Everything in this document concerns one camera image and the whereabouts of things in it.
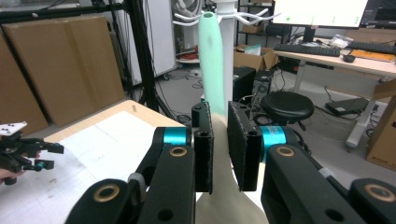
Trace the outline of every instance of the cardboard box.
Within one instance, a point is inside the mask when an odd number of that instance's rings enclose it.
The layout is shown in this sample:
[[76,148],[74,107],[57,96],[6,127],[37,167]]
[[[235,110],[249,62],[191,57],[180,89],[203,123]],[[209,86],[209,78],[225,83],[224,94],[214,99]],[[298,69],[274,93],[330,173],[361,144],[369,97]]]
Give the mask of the cardboard box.
[[57,126],[124,98],[103,16],[19,22],[4,28]]
[[257,34],[264,30],[264,23],[260,22],[259,25],[243,25],[242,32],[249,34]]
[[0,35],[0,59],[0,96],[2,98],[0,124],[26,121],[27,126],[21,130],[23,135],[48,127],[2,35]]
[[247,45],[240,45],[235,47],[233,52],[233,66],[247,66],[255,68],[256,71],[259,69],[270,69],[279,62],[277,55],[273,49],[262,48],[262,55],[251,55],[246,54],[245,48]]
[[392,97],[369,142],[367,161],[396,171],[396,79],[375,87],[373,99]]

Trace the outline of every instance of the paper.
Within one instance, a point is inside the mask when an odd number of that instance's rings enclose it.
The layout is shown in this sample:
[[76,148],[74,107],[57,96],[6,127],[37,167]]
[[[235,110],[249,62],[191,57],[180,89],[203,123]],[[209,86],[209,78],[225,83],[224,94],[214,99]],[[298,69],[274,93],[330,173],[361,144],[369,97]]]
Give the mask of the paper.
[[64,154],[43,151],[55,168],[28,171],[13,186],[0,186],[1,223],[64,223],[92,184],[105,178],[127,181],[148,151],[155,131],[120,112],[60,142]]

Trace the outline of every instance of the keyboard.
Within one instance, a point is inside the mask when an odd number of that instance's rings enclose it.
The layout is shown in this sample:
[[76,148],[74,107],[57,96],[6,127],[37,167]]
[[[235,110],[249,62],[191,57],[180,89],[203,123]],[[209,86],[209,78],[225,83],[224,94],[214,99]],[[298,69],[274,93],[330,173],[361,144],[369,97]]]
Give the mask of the keyboard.
[[308,47],[303,45],[277,44],[274,47],[274,50],[293,52],[293,53],[303,53],[303,54],[315,54],[315,55],[323,55],[323,56],[331,56],[331,57],[340,56],[340,49]]
[[361,49],[376,53],[386,53],[386,54],[394,54],[396,55],[396,47],[391,45],[380,45],[380,44],[372,44],[372,43],[364,43],[352,41],[348,46],[348,49]]

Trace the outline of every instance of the computer mouse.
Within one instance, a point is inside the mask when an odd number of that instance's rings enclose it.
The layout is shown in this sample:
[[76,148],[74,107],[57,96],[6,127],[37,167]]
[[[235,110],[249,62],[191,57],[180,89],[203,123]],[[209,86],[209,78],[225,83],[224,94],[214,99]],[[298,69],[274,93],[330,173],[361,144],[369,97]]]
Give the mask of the computer mouse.
[[355,56],[349,55],[349,54],[348,55],[344,55],[343,56],[343,60],[346,63],[353,63],[355,61]]

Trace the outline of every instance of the robotic arm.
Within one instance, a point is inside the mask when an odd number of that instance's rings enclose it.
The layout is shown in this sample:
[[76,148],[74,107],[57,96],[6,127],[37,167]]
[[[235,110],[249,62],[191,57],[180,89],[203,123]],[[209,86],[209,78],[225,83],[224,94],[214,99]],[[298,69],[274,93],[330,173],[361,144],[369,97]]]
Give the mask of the robotic arm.
[[[2,124],[0,139],[0,168],[9,170],[12,173],[19,173],[22,170],[41,171],[42,169],[50,170],[54,167],[54,161],[35,160],[26,158],[37,158],[41,150],[47,150],[53,153],[64,153],[64,147],[57,143],[48,143],[41,138],[21,138],[20,131],[26,123]],[[6,178],[6,185],[13,185],[17,178]]]
[[[192,109],[190,130],[157,128],[128,182],[106,179],[94,184],[66,223],[194,223],[195,192],[212,191],[208,111],[208,103]],[[344,189],[323,175],[325,169],[302,148],[291,128],[253,127],[248,111],[245,105],[229,103],[230,157],[242,191],[256,190],[259,163],[265,158],[262,206],[270,223],[396,222],[396,188],[360,179]]]

